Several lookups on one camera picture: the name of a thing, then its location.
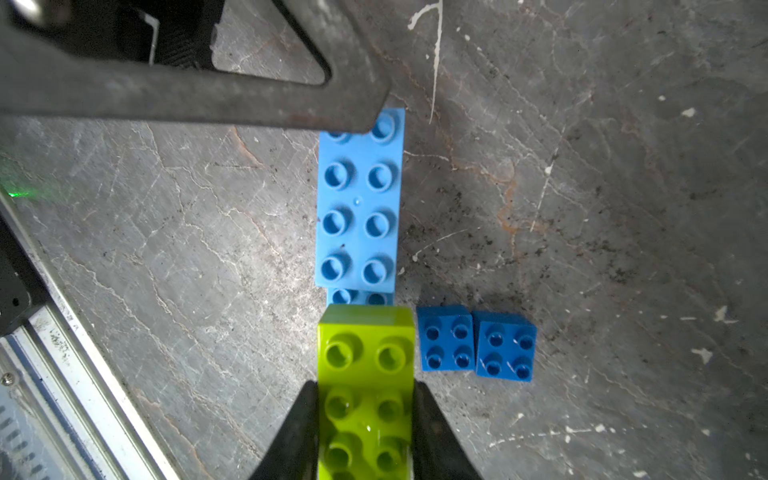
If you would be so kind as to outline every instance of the lime green lego brick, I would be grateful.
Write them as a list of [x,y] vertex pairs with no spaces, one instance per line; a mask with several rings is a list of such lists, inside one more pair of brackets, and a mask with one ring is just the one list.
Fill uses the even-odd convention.
[[320,480],[407,480],[411,310],[329,305],[317,326]]

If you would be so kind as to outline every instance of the dark blue lego brick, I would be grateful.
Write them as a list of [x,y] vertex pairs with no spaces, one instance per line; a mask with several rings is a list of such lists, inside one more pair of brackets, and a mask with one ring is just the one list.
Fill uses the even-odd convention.
[[472,315],[466,307],[420,306],[416,316],[423,371],[475,369]]
[[315,284],[394,293],[406,112],[368,134],[320,134]]
[[329,288],[326,295],[326,306],[331,303],[345,303],[347,305],[387,305],[395,304],[395,295],[392,293],[363,292],[360,290],[347,290],[344,288]]
[[475,319],[477,374],[530,382],[536,352],[536,327],[514,313],[472,312]]

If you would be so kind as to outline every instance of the gray stone surface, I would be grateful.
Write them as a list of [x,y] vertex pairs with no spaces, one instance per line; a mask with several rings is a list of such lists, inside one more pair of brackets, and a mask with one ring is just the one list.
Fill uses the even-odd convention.
[[[531,384],[418,374],[471,460],[767,476],[768,4],[445,0],[409,30],[424,5],[349,2],[408,111],[397,301],[539,327]],[[321,79],[268,2],[219,33],[220,68]],[[316,375],[316,147],[0,119],[0,181],[184,478],[245,478]]]

